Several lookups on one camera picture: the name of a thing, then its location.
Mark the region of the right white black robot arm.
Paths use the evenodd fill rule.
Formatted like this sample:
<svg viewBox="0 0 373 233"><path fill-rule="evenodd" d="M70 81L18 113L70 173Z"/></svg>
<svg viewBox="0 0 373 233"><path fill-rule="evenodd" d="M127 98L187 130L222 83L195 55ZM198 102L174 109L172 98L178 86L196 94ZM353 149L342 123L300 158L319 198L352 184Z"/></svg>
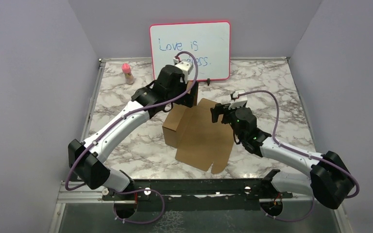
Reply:
<svg viewBox="0 0 373 233"><path fill-rule="evenodd" d="M217 103L210 112L214 123L222 117L221 123L232 128L235 143L247 152L276 160L301 173L291 179L290 173L278 172L261 184L264 196L272 198L280 191L311 194L323 206L337 209L345 199L351 198L350 191L358 187L337 153L310 152L278 141L273 134L258 128L257 118L245 102Z"/></svg>

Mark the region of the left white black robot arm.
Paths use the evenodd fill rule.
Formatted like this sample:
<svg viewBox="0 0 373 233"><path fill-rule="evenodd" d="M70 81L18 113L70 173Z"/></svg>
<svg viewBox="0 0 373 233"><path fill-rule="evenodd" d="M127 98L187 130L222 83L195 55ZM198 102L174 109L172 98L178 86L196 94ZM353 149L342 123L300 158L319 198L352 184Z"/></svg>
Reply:
<svg viewBox="0 0 373 233"><path fill-rule="evenodd" d="M104 162L112 151L133 130L147 122L168 104L192 107L196 81L187 84L196 67L188 61L164 66L158 78L138 89L122 111L101 130L83 140L68 145L69 176L76 174L90 189L101 186L112 189L121 199L133 194L132 179L121 170L107 168Z"/></svg>

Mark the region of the brown cardboard box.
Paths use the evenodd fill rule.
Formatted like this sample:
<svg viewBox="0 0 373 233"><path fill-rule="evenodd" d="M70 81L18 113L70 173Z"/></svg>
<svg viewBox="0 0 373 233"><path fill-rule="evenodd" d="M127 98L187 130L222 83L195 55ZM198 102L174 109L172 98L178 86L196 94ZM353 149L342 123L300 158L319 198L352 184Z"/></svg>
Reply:
<svg viewBox="0 0 373 233"><path fill-rule="evenodd" d="M227 167L234 140L230 126L212 123L210 108L215 104L205 98L191 108L175 104L162 130L166 145L176 149L175 160L219 174Z"/></svg>

